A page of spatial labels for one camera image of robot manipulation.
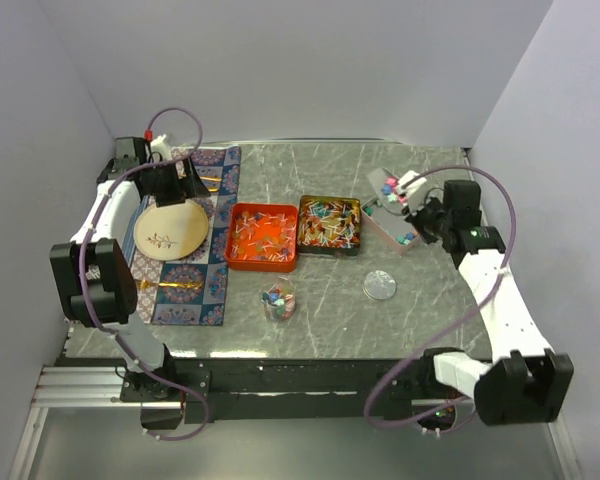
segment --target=gray floor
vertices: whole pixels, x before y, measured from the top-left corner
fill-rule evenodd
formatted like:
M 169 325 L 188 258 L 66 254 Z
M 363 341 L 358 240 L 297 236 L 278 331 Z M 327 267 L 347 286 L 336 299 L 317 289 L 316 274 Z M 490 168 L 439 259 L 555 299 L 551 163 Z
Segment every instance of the gray floor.
M 238 200 L 298 205 L 303 194 L 373 196 L 366 176 L 377 167 L 396 175 L 464 163 L 461 149 L 416 148 L 387 143 L 295 143 L 243 145 Z M 437 182 L 467 178 L 438 174 Z M 374 269 L 389 272 L 397 294 L 378 302 L 362 291 Z M 222 327 L 151 326 L 178 356 L 279 358 L 397 358 L 430 338 L 474 305 L 470 291 L 439 245 L 418 246 L 400 258 L 371 231 L 362 234 L 356 259 L 301 257 L 291 279 L 298 291 L 295 315 L 283 325 L 264 320 L 259 291 L 271 274 L 229 274 Z M 440 345 L 488 357 L 480 319 L 449 335 Z M 116 347 L 100 332 L 73 329 L 70 357 L 114 357 Z
M 218 422 L 199 437 L 166 444 L 141 435 L 138 417 L 135 409 L 52 410 L 30 478 L 563 478 L 546 425 L 485 427 L 474 421 L 437 441 L 413 427 L 374 430 L 362 419 L 247 420 Z

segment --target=transparent jar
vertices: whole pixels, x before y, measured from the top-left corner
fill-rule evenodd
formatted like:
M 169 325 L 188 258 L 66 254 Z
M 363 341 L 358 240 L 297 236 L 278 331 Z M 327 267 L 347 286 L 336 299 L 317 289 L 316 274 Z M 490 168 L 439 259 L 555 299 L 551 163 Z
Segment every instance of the transparent jar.
M 296 291 L 287 277 L 276 277 L 268 282 L 260 294 L 267 320 L 283 322 L 293 315 L 296 309 Z

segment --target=table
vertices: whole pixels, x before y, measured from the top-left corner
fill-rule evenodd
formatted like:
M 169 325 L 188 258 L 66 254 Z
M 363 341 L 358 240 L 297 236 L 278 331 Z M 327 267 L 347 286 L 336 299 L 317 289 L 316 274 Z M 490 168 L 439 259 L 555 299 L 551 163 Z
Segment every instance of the table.
M 463 164 L 460 148 L 420 148 L 388 142 L 243 144 L 238 201 L 298 205 L 304 194 L 373 196 L 367 174 L 384 167 L 407 170 Z M 441 184 L 468 178 L 436 174 Z M 379 302 L 362 291 L 364 276 L 385 270 L 398 284 L 396 295 Z M 399 257 L 374 232 L 362 232 L 355 259 L 300 257 L 290 275 L 298 307 L 286 323 L 264 320 L 259 292 L 272 274 L 230 271 L 222 327 L 158 326 L 152 333 L 179 357 L 398 358 L 429 339 L 475 305 L 469 288 L 440 245 L 419 245 Z M 439 345 L 490 357 L 479 318 Z M 67 357 L 117 357 L 99 331 L 76 325 L 65 345 Z

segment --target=placemat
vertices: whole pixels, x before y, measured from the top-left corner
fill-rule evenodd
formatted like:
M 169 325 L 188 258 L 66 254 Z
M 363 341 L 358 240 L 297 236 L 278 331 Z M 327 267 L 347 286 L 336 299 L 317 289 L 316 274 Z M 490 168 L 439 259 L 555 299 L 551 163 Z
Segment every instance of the placemat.
M 186 148 L 175 148 L 174 156 Z M 219 187 L 211 197 L 196 198 L 209 217 L 209 233 L 191 255 L 171 262 L 153 260 L 135 248 L 133 228 L 140 214 L 153 203 L 145 197 L 129 222 L 122 251 L 136 279 L 150 282 L 204 282 L 204 290 L 171 287 L 149 287 L 138 290 L 138 313 L 145 323 L 158 325 L 222 325 L 227 292 L 227 244 L 231 209 L 237 201 L 240 178 L 240 147 L 200 149 L 193 164 L 200 176 L 222 178 L 221 182 L 205 181 L 208 187 Z

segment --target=black container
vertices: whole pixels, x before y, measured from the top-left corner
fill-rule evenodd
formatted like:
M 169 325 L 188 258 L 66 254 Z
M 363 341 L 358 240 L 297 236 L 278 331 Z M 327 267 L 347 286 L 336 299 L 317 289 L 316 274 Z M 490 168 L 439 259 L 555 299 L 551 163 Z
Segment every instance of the black container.
M 332 257 L 360 253 L 360 200 L 304 195 L 299 210 L 298 253 Z

